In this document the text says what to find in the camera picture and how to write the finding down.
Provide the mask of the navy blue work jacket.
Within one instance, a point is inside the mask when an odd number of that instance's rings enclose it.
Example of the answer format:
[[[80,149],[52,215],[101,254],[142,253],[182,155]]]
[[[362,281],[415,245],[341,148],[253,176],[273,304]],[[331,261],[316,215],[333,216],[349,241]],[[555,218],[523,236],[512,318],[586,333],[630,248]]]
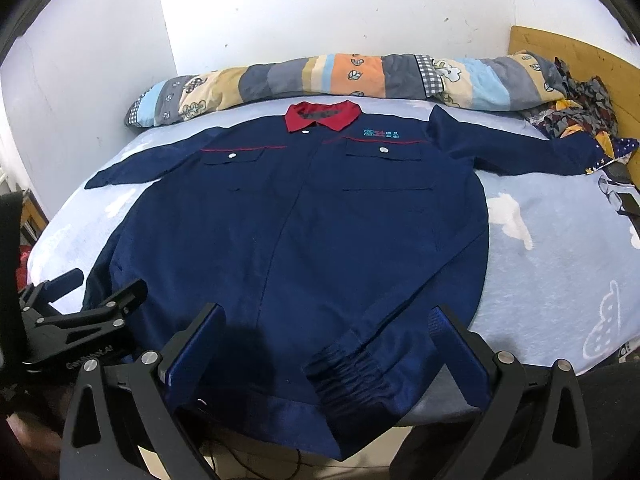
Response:
[[[581,176],[602,157],[563,139],[299,103],[211,128],[98,172],[144,185],[86,281],[92,307],[133,280],[131,327],[162,348],[209,302],[226,315],[201,394],[239,434],[344,460],[395,426],[440,362],[446,304],[470,322],[489,224],[480,171]]]

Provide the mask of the black phone on bed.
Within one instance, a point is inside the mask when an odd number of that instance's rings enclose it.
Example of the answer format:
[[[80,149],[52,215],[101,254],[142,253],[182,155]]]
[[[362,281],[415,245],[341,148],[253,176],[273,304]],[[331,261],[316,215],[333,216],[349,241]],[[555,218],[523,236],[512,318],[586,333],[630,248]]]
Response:
[[[636,198],[629,193],[617,193],[620,206],[618,207],[618,213],[629,218],[640,217],[640,205],[636,201]]]

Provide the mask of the eyeglasses on bed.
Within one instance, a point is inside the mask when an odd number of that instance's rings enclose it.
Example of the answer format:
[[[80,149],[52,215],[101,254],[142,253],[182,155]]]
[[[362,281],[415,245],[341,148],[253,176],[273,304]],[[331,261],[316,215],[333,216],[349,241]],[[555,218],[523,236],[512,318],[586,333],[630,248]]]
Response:
[[[623,202],[618,195],[615,185],[608,180],[608,177],[602,174],[598,179],[598,187],[602,194],[608,199],[608,203],[616,210],[623,209]]]

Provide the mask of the wooden headboard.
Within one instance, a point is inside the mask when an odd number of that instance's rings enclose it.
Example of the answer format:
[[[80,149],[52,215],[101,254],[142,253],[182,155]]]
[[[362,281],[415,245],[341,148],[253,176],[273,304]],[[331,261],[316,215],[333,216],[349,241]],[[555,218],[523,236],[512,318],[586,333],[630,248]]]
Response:
[[[560,58],[572,76],[587,80],[599,76],[608,89],[620,135],[639,137],[639,70],[616,55],[583,41],[524,26],[512,26],[510,53],[527,50],[544,58]]]

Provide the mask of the patchwork rolled quilt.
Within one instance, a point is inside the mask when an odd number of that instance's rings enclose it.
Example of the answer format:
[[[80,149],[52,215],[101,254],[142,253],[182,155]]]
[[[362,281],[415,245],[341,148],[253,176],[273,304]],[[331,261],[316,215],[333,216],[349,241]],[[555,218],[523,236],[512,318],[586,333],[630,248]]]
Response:
[[[512,112],[563,99],[565,89],[555,64],[527,51],[458,60],[412,53],[333,53],[166,79],[130,105],[124,123],[146,129],[300,96],[435,98],[467,110]]]

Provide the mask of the light blue cloud bedsheet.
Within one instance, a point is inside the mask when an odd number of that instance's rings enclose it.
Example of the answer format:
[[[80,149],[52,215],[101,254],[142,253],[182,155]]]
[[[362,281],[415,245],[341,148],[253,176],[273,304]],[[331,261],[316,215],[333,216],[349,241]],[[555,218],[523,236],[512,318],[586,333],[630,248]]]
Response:
[[[88,276],[106,240],[150,185],[86,191],[97,171],[212,127],[281,116],[296,99],[243,105],[146,130],[101,166],[93,162],[79,188],[40,236],[28,259],[34,283],[73,268]],[[479,172],[488,200],[490,247],[485,288],[471,330],[521,362],[570,361],[577,374],[639,337],[639,235],[598,187],[602,172],[558,177],[498,177]],[[443,370],[399,422],[416,426],[471,411]]]

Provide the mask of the dark patterned crumpled cloth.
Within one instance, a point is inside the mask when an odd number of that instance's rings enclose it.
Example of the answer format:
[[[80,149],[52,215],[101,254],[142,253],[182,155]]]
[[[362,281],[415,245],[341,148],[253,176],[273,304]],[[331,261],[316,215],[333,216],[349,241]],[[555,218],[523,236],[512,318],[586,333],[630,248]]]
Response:
[[[548,139],[588,133],[602,152],[594,170],[616,162],[627,165],[631,156],[637,153],[639,141],[620,135],[613,101],[603,80],[598,75],[587,80],[574,78],[568,64],[560,58],[555,58],[553,65],[560,76],[563,96],[524,110],[522,115],[526,122]]]

